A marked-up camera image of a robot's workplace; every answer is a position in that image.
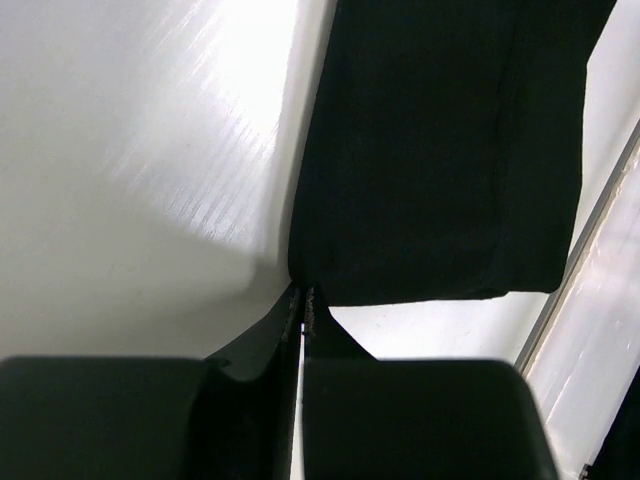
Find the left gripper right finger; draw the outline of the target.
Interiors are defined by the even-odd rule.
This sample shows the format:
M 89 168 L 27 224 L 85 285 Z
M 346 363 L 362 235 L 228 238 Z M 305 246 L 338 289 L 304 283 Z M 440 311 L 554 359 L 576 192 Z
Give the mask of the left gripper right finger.
M 489 359 L 379 360 L 307 292 L 302 449 L 308 479 L 554 479 L 531 390 Z

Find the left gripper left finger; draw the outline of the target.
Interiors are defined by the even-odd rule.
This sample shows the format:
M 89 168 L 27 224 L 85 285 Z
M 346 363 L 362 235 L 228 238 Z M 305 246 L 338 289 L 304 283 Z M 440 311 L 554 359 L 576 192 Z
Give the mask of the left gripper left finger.
M 286 479 L 300 293 L 205 359 L 1 363 L 5 479 Z

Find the black skirt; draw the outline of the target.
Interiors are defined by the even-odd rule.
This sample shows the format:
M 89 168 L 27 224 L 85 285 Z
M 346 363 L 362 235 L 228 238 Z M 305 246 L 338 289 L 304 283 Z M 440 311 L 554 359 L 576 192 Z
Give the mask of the black skirt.
M 555 291 L 610 1 L 341 1 L 288 245 L 332 306 Z

